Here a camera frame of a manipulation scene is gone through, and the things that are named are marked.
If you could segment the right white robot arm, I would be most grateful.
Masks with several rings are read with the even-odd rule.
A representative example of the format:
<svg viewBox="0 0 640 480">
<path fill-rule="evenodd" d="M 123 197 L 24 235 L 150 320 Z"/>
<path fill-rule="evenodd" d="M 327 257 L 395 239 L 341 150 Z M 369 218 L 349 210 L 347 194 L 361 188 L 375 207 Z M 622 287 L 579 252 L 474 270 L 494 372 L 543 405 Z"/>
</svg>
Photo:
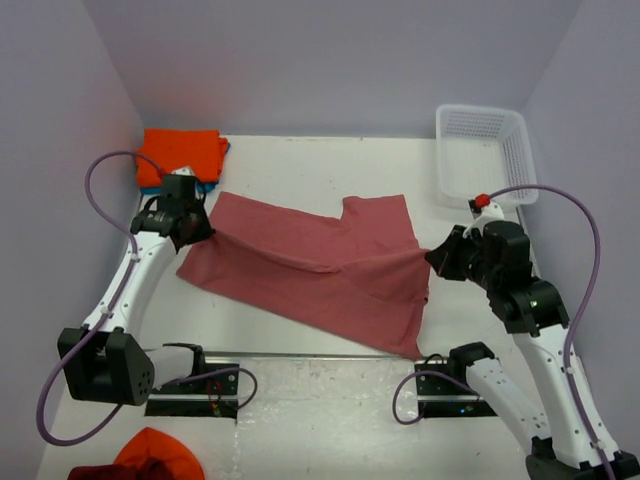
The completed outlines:
<svg viewBox="0 0 640 480">
<path fill-rule="evenodd" d="M 479 394 L 526 453 L 532 479 L 631 479 L 639 460 L 619 448 L 602 424 L 581 362 L 567 345 L 569 318 L 558 290 L 536 277 L 523 228 L 496 220 L 453 227 L 425 255 L 436 275 L 471 281 L 523 355 L 541 402 L 528 399 L 482 342 L 449 353 L 446 380 L 456 392 Z"/>
</svg>

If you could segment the pink t shirt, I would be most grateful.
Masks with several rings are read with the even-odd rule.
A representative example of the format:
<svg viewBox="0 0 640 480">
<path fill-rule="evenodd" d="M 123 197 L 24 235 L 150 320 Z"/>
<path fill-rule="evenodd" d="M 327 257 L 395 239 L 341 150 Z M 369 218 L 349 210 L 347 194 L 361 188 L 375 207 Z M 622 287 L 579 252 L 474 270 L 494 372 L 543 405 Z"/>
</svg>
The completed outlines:
<svg viewBox="0 0 640 480">
<path fill-rule="evenodd" d="M 223 192 L 215 234 L 191 247 L 177 276 L 210 293 L 408 359 L 430 267 L 402 195 L 349 196 L 340 217 Z"/>
</svg>

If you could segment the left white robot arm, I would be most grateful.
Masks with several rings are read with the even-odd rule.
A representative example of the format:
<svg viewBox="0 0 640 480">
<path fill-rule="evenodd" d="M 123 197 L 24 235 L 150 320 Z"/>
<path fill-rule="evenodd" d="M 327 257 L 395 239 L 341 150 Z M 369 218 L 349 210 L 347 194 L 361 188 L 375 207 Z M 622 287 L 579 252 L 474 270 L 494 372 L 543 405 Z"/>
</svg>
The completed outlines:
<svg viewBox="0 0 640 480">
<path fill-rule="evenodd" d="M 66 328 L 57 342 L 75 400 L 139 406 L 153 390 L 175 383 L 187 393 L 208 379 L 200 347 L 165 343 L 144 350 L 138 336 L 160 278 L 178 251 L 209 239 L 214 229 L 206 194 L 189 167 L 162 179 L 129 228 L 130 246 L 98 306 L 81 326 Z"/>
</svg>

